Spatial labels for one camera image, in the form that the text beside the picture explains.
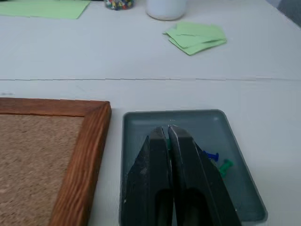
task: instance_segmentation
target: gray tray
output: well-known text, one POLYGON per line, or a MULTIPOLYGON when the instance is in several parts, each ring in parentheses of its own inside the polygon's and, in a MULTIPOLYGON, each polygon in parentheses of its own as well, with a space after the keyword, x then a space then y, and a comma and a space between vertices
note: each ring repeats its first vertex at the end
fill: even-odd
POLYGON ((224 159, 234 162, 224 178, 224 183, 241 221, 260 223, 268 218, 226 115, 219 110, 127 113, 123 124, 121 196, 124 195, 127 173, 145 137, 158 126, 163 126, 165 135, 168 134, 168 124, 186 129, 202 150, 218 152, 218 166, 222 165, 224 159))

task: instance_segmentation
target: wooden frame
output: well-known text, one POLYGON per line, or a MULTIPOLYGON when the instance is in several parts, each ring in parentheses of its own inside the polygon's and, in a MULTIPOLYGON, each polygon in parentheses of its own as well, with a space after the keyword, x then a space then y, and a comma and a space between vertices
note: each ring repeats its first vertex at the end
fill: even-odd
POLYGON ((110 103, 0 98, 0 114, 84 117, 49 226, 87 225, 111 118, 110 103))

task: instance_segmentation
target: jar of push pins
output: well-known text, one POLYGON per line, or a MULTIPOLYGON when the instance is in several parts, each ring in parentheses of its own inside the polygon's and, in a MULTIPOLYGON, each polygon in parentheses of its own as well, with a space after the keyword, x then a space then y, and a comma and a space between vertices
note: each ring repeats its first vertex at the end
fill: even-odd
POLYGON ((113 10, 129 9, 134 6, 134 0, 104 0, 106 8, 113 10))

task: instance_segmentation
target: stack of sticky notes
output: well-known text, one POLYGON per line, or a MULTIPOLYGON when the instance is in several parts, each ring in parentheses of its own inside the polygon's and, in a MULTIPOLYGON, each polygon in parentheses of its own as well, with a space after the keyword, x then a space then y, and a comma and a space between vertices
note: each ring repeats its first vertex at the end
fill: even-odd
POLYGON ((172 44, 188 55, 227 42, 223 30, 213 24, 179 22, 176 27, 169 29, 164 34, 169 36, 172 44))

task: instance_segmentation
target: blue push pin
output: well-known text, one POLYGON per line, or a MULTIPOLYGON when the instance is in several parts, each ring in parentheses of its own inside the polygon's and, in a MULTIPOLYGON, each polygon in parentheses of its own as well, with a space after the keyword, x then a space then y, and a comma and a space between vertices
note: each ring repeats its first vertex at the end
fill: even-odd
POLYGON ((207 154, 209 159, 213 159, 214 161, 218 161, 218 157, 219 157, 218 153, 216 153, 216 154, 210 154, 210 153, 207 153, 207 152, 205 152, 205 153, 207 154))

